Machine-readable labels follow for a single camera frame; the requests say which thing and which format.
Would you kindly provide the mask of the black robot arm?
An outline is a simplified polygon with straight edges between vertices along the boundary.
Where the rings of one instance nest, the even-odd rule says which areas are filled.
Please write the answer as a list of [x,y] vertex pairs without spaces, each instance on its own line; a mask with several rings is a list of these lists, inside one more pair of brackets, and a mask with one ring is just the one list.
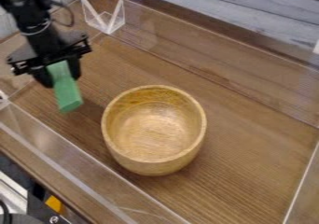
[[0,7],[14,17],[21,35],[26,43],[7,58],[13,73],[17,76],[30,74],[47,88],[54,87],[54,77],[49,67],[67,61],[71,77],[78,80],[82,76],[81,59],[91,51],[89,35],[74,30],[63,32],[54,25],[50,10],[54,6],[67,9],[74,26],[71,9],[55,0],[0,0]]

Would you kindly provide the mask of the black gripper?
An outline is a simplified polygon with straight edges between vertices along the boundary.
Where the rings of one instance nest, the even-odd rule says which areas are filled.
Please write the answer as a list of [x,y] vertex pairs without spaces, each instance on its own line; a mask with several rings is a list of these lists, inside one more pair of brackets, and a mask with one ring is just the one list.
[[74,30],[58,33],[58,43],[39,41],[35,49],[30,42],[25,43],[9,56],[7,63],[13,73],[19,76],[33,73],[35,80],[46,87],[54,87],[51,74],[46,66],[67,61],[70,73],[75,80],[82,76],[81,59],[91,51],[89,35]]

